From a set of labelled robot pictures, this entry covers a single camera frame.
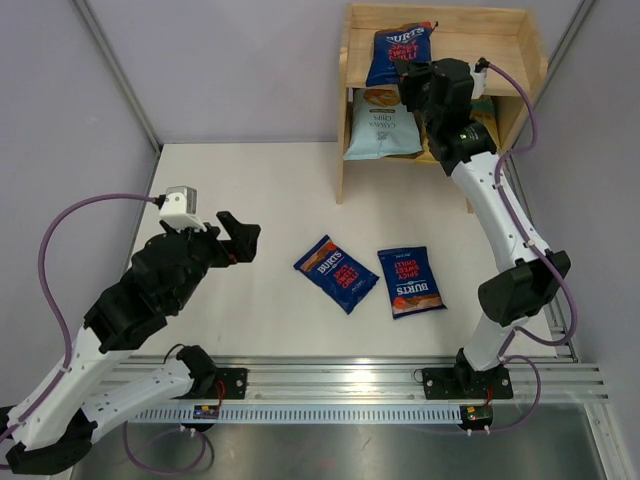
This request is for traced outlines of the light blue cassava chips bag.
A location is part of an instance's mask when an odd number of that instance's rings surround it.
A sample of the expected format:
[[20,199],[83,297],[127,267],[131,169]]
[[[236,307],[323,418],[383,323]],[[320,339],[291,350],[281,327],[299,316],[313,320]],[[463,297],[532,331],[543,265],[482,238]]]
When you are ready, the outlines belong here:
[[414,155],[423,151],[414,118],[396,88],[357,89],[347,161]]

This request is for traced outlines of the large yellow kettle chips bag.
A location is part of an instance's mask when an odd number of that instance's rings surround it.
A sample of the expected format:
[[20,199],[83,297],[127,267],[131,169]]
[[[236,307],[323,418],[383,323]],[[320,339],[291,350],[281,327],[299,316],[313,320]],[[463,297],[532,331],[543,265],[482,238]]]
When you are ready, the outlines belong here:
[[[479,99],[472,101],[471,118],[484,125],[496,146],[501,146],[496,113],[491,96],[483,95]],[[420,135],[423,152],[418,155],[413,162],[418,165],[435,164],[436,159],[430,153],[429,147],[427,146],[426,127],[423,121],[420,121]]]

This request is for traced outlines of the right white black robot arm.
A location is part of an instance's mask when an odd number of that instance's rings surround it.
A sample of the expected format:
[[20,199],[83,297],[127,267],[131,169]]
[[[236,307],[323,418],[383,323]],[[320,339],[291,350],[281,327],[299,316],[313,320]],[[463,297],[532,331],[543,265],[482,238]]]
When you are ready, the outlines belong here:
[[471,116],[493,64],[484,58],[475,65],[445,58],[427,63],[398,60],[395,67],[402,103],[420,116],[431,154],[466,195],[497,268],[496,276],[478,288],[482,316],[454,364],[423,369],[425,396],[510,399],[507,350],[517,335],[543,341],[525,325],[565,291],[569,256],[553,251],[537,233],[503,173],[504,155],[487,128]]

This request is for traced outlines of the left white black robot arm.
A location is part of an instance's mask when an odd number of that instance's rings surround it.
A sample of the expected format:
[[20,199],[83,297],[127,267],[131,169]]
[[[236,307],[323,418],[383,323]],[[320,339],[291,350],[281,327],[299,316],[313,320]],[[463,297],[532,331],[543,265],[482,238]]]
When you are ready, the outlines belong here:
[[220,390],[218,368],[206,351],[184,346],[148,376],[100,395],[95,388],[120,362],[166,327],[213,268],[250,263],[261,232],[226,211],[219,226],[164,231],[135,253],[129,269],[85,314],[71,360],[42,403],[37,389],[1,410],[1,430],[14,444],[6,454],[18,475],[55,475],[77,464],[108,432],[169,399],[201,399]]

